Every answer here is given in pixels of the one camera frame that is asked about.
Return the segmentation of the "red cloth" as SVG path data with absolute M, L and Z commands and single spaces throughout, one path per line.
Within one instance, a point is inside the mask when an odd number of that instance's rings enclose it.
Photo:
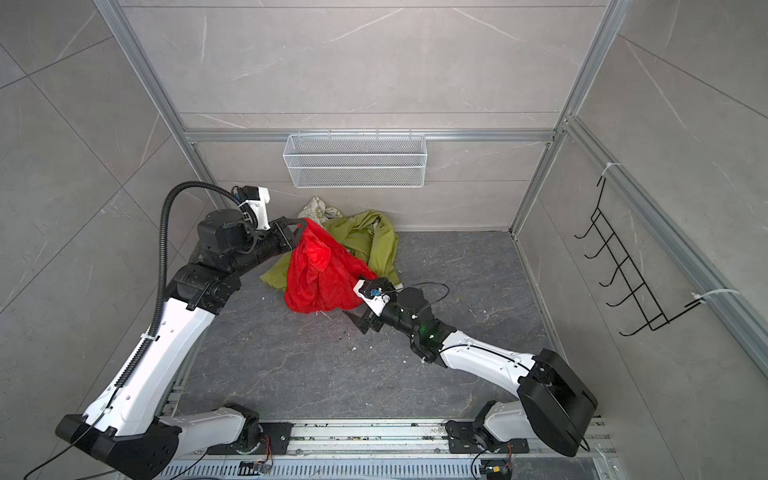
M 301 230 L 287 271 L 284 299 L 288 308 L 309 314 L 360 306 L 355 285 L 377 275 L 314 221 L 304 219 Z

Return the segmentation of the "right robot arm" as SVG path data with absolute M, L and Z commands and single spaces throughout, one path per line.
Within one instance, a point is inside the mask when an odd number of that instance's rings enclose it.
M 590 451 L 586 433 L 598 401 L 558 353 L 514 352 L 472 338 L 438 319 L 417 287 L 360 279 L 353 292 L 366 307 L 349 316 L 362 333 L 389 326 L 408 337 L 423 362 L 472 374 L 514 396 L 512 402 L 487 402 L 473 420 L 471 437 L 482 450 L 536 437 L 566 457 Z

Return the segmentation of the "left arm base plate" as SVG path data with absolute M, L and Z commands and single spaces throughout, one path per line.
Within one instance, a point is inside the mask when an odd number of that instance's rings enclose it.
M 294 424 L 290 422 L 261 423 L 261 432 L 249 448 L 238 443 L 222 444 L 209 447 L 208 455 L 261 455 L 265 456 L 267 447 L 272 455 L 285 455 L 288 451 Z

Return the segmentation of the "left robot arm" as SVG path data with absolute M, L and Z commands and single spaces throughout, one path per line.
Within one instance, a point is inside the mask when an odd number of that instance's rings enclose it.
M 200 337 L 240 289 L 242 276 L 296 247 L 295 223 L 280 217 L 249 232 L 233 210 L 209 214 L 198 226 L 188 263 L 161 295 L 160 317 L 86 411 L 60 420 L 56 436 L 131 479 L 153 479 L 172 460 L 210 447 L 244 454 L 259 448 L 259 415 L 242 405 L 181 417 L 158 411 Z

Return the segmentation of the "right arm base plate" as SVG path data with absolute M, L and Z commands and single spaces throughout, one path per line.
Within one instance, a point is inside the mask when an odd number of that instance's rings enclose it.
M 525 438 L 513 438 L 507 442 L 495 440 L 489 433 L 475 428 L 472 422 L 449 420 L 444 424 L 448 437 L 448 449 L 452 454 L 470 454 L 487 451 L 490 453 L 529 453 Z

